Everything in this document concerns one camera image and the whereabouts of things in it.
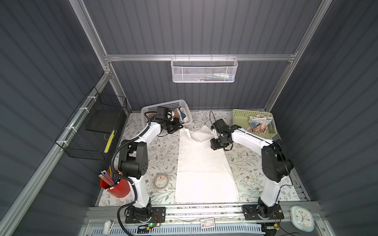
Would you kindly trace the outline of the white plastic laundry basket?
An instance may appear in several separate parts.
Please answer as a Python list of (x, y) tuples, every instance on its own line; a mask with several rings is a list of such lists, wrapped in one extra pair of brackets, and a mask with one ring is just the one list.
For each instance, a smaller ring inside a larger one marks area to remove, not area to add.
[(158, 106), (167, 107), (171, 110), (179, 108), (179, 107), (183, 107), (188, 117), (188, 122), (185, 124), (191, 124), (193, 122), (192, 114), (186, 101), (183, 99), (179, 99), (179, 100), (173, 100), (173, 101), (168, 101), (168, 102), (163, 102), (163, 103), (158, 103), (158, 104), (153, 104), (153, 105), (148, 105), (148, 106), (143, 107), (141, 109), (141, 124), (143, 127), (145, 127), (147, 124), (147, 119), (145, 118), (144, 113), (149, 112), (149, 111), (155, 112), (157, 111)]

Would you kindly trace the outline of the blue beige Doraemon towel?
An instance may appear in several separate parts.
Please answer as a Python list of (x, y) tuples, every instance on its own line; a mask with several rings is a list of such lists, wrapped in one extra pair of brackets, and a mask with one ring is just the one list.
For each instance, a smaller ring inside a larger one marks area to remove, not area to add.
[(188, 116), (185, 108), (183, 106), (180, 106), (178, 108), (178, 111), (180, 113), (181, 123), (185, 124), (188, 122)]

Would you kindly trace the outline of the green perforated plastic basket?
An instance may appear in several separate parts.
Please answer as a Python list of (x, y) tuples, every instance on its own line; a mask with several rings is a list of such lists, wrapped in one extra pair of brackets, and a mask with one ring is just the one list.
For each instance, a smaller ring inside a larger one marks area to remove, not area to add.
[(262, 138), (266, 138), (272, 140), (274, 136), (278, 134), (273, 114), (269, 112), (262, 112), (262, 111), (250, 111), (250, 110), (240, 110), (240, 109), (233, 109), (233, 119), (232, 122), (235, 125), (242, 127), (245, 130), (251, 128), (249, 119), (250, 117), (257, 117), (258, 115), (262, 115), (265, 117), (270, 117), (272, 121), (266, 126), (266, 132), (252, 132), (252, 134), (258, 135)]

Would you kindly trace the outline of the patterned cloth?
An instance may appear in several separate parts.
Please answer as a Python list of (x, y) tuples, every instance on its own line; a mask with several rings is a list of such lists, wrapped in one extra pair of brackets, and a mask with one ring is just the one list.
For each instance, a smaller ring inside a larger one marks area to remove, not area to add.
[(273, 117), (257, 115), (250, 116), (248, 132), (268, 133), (268, 125), (272, 122)]

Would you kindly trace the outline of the white towel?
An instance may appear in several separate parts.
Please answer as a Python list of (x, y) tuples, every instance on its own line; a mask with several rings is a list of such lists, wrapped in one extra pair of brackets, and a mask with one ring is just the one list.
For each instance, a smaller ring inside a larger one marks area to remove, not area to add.
[(211, 149), (214, 134), (208, 126), (180, 130), (175, 202), (236, 203), (238, 189), (223, 149)]

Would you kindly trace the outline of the orange towel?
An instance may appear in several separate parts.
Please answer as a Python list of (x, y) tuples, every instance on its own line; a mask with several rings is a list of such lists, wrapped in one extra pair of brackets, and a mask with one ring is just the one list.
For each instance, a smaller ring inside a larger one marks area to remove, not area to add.
[(180, 123), (182, 122), (181, 112), (180, 112), (179, 108), (171, 110), (171, 115), (172, 115), (172, 120), (177, 118)]

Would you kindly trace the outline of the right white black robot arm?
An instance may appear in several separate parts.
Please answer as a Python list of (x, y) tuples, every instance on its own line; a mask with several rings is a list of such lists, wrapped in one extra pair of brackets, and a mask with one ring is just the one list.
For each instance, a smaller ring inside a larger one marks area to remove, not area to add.
[(285, 156), (282, 140), (268, 140), (247, 132), (238, 125), (229, 126), (223, 119), (212, 123), (216, 136), (211, 139), (211, 149), (227, 150), (234, 143), (241, 144), (261, 156), (262, 171), (266, 177), (262, 195), (258, 200), (260, 209), (271, 209), (279, 204), (281, 187), (294, 167)]

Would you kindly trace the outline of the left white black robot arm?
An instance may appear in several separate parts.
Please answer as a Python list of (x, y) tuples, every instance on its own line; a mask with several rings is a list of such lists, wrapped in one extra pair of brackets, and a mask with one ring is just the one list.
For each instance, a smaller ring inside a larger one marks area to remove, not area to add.
[(118, 171), (122, 179), (132, 187), (135, 208), (146, 208), (150, 204), (143, 179), (149, 166), (149, 145), (163, 131), (167, 134), (175, 133), (184, 128), (189, 120), (187, 111), (182, 106), (175, 109), (158, 106), (156, 111), (147, 111), (143, 116), (147, 122), (145, 128), (136, 137), (123, 140), (116, 151), (119, 156)]

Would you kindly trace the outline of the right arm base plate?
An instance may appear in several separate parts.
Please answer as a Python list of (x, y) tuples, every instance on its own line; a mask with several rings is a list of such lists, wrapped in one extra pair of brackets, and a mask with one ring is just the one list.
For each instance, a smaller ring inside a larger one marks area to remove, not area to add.
[(242, 205), (242, 212), (246, 220), (283, 220), (284, 214), (280, 205), (267, 207), (264, 204)]

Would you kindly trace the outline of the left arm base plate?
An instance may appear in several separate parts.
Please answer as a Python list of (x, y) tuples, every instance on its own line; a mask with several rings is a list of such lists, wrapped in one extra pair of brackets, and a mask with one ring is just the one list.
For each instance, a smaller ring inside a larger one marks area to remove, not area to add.
[(145, 207), (136, 208), (130, 206), (125, 210), (125, 223), (139, 224), (139, 223), (164, 223), (165, 222), (165, 207)]

